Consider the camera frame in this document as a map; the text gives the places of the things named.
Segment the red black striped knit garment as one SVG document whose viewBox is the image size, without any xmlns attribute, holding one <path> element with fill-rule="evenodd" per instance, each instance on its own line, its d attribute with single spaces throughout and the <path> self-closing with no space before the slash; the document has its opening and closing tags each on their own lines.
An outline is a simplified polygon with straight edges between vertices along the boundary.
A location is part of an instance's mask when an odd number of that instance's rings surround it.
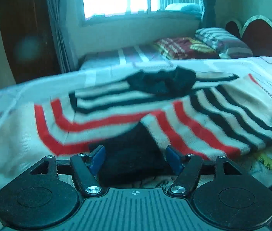
<svg viewBox="0 0 272 231">
<path fill-rule="evenodd" d="M 176 67 L 24 104 L 0 125 L 0 189 L 47 155 L 99 145 L 105 184 L 168 174 L 169 145 L 205 160 L 257 152 L 272 146 L 272 96 L 251 74 Z"/>
</svg>

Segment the white patterned bed sheet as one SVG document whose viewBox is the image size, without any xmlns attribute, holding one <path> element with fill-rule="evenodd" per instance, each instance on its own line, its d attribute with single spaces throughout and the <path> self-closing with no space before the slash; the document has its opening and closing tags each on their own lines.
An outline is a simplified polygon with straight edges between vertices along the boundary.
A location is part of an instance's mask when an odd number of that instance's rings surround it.
<svg viewBox="0 0 272 231">
<path fill-rule="evenodd" d="M 95 87 L 121 80 L 139 71 L 158 72 L 174 70 L 176 67 L 199 72 L 235 74 L 239 77 L 251 74 L 261 87 L 272 96 L 272 57 L 178 60 L 171 61 L 171 63 L 172 66 L 163 61 L 108 66 L 41 78 L 9 87 L 0 91 L 0 125 L 12 110 L 27 103 L 41 104 L 52 97 L 61 96 L 79 88 Z M 103 145 L 97 146 L 89 153 L 79 154 L 90 155 L 100 146 Z M 187 201 L 182 198 L 170 197 L 167 194 L 168 189 L 177 179 L 177 175 L 168 164 L 165 152 L 163 159 L 169 168 L 168 174 L 158 174 L 142 180 L 129 181 L 125 184 L 105 184 L 99 177 L 101 169 L 107 161 L 105 148 L 104 161 L 95 175 L 95 179 L 103 189 L 103 195 L 84 200 L 77 214 L 80 220 L 76 222 L 77 227 L 75 229 L 4 229 L 0 221 L 0 230 L 272 230 L 272 221 L 269 229 L 189 228 L 189 219 L 184 210 L 188 206 Z M 74 155 L 55 158 L 57 160 L 68 160 L 72 156 Z M 272 192 L 272 146 L 246 155 L 227 158 Z"/>
</svg>

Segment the red scalloped headboard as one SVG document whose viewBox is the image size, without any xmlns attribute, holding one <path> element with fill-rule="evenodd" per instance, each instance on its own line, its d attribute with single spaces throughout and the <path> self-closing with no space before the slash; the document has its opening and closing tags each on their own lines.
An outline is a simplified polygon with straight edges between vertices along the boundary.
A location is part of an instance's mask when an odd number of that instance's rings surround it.
<svg viewBox="0 0 272 231">
<path fill-rule="evenodd" d="M 224 26 L 229 33 L 246 43 L 254 56 L 272 57 L 272 21 L 269 18 L 255 15 L 244 24 L 237 19 L 229 19 Z"/>
</svg>

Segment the striped grey pillow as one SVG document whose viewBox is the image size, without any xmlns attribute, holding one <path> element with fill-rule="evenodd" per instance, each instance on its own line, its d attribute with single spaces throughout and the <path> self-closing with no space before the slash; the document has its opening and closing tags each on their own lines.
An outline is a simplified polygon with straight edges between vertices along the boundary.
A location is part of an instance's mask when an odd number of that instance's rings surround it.
<svg viewBox="0 0 272 231">
<path fill-rule="evenodd" d="M 195 31 L 195 37 L 223 57 L 230 59 L 253 57 L 253 52 L 246 43 L 223 28 L 198 29 Z"/>
</svg>

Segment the red yellow patterned blanket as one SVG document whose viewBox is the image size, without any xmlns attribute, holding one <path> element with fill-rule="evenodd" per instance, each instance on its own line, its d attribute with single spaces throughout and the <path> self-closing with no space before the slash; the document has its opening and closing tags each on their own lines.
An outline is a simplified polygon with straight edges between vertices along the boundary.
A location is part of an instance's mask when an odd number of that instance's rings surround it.
<svg viewBox="0 0 272 231">
<path fill-rule="evenodd" d="M 219 54 L 210 46 L 191 37 L 164 38 L 153 43 L 168 59 L 219 59 Z"/>
</svg>

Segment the light bundle on windowsill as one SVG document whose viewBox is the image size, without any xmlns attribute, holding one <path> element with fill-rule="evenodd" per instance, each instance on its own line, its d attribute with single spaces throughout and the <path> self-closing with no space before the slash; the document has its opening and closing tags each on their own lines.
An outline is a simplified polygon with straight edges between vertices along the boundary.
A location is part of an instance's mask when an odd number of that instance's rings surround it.
<svg viewBox="0 0 272 231">
<path fill-rule="evenodd" d="M 196 3 L 173 3 L 167 5 L 165 10 L 183 12 L 188 14 L 200 14 L 201 8 L 199 4 Z"/>
</svg>

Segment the right teal curtain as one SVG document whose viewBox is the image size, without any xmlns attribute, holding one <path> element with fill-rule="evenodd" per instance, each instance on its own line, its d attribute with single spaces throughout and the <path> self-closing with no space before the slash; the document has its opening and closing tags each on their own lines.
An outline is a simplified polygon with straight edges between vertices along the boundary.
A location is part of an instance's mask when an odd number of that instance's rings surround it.
<svg viewBox="0 0 272 231">
<path fill-rule="evenodd" d="M 201 0 L 200 28 L 212 28 L 216 25 L 215 5 L 217 0 Z"/>
</svg>

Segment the striped purple bed sheet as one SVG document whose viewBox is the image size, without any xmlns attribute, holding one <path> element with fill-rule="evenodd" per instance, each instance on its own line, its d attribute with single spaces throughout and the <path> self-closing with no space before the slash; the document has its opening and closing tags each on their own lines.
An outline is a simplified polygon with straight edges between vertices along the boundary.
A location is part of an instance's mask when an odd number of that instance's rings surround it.
<svg viewBox="0 0 272 231">
<path fill-rule="evenodd" d="M 163 52 L 157 45 L 151 43 L 128 46 L 111 51 L 88 53 L 81 61 L 79 70 L 160 61 L 170 66 L 173 65 L 171 61 L 163 55 Z"/>
</svg>

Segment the dark wooden wardrobe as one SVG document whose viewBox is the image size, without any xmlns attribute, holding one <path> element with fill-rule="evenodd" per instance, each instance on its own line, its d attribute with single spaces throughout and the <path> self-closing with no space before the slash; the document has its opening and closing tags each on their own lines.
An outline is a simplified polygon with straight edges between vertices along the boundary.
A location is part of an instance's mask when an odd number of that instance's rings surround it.
<svg viewBox="0 0 272 231">
<path fill-rule="evenodd" d="M 0 0 L 0 31 L 16 83 L 60 73 L 47 0 Z"/>
</svg>

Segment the left grey curtain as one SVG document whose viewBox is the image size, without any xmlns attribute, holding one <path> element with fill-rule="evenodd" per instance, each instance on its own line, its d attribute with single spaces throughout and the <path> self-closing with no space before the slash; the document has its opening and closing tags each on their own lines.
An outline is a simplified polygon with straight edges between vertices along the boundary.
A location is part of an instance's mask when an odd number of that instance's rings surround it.
<svg viewBox="0 0 272 231">
<path fill-rule="evenodd" d="M 55 52 L 62 73 L 78 69 L 78 59 L 66 25 L 67 0 L 46 0 Z"/>
</svg>

